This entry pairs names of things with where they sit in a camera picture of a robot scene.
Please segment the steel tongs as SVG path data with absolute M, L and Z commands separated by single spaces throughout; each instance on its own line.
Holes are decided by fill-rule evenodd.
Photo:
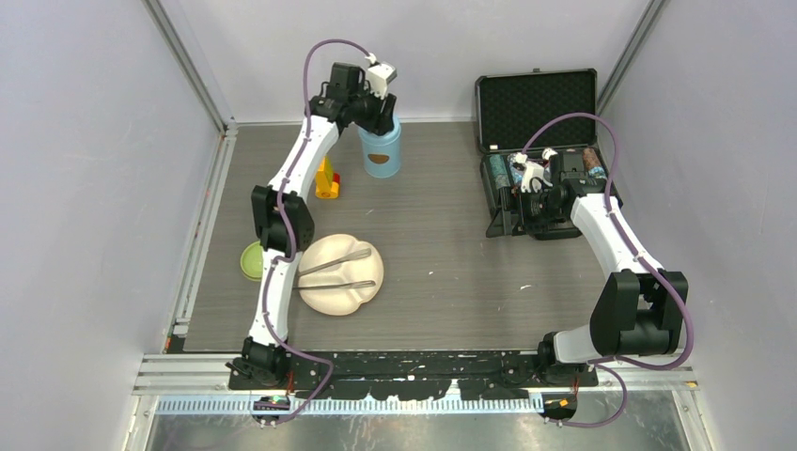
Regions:
M 343 269 L 347 263 L 353 263 L 371 256 L 372 250 L 363 248 L 315 267 L 301 270 L 297 273 L 293 288 L 299 290 L 373 288 L 376 286 L 374 279 L 351 278 Z

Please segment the light blue cylindrical canister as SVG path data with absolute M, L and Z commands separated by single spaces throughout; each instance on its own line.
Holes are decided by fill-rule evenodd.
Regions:
M 402 129 L 397 117 L 393 117 L 393 124 L 394 129 L 384 135 L 377 135 L 357 128 L 364 156 L 364 168 L 373 178 L 391 178 L 401 168 Z

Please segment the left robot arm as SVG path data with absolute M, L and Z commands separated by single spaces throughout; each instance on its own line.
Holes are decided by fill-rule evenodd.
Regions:
M 397 98 L 388 87 L 396 77 L 396 68 L 386 62 L 371 60 L 365 68 L 336 62 L 320 92 L 304 94 L 305 117 L 287 159 L 268 185 L 251 193 L 263 270 L 242 352 L 228 363 L 233 376 L 267 389 L 287 380 L 296 354 L 287 343 L 287 313 L 300 258 L 314 238 L 306 200 L 315 173 L 349 125 L 379 136 L 395 130 Z

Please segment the green round lid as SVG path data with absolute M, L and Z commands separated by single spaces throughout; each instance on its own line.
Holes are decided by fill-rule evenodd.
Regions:
M 240 256 L 243 276 L 250 281 L 260 281 L 263 274 L 262 247 L 259 241 L 248 244 Z

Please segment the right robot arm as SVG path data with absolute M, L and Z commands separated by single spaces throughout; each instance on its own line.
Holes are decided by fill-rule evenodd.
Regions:
M 688 282 L 665 270 L 630 230 L 594 148 L 546 148 L 538 159 L 493 154 L 479 170 L 491 215 L 487 237 L 583 237 L 606 277 L 586 325 L 540 341 L 540 380 L 556 386 L 590 364 L 676 351 Z

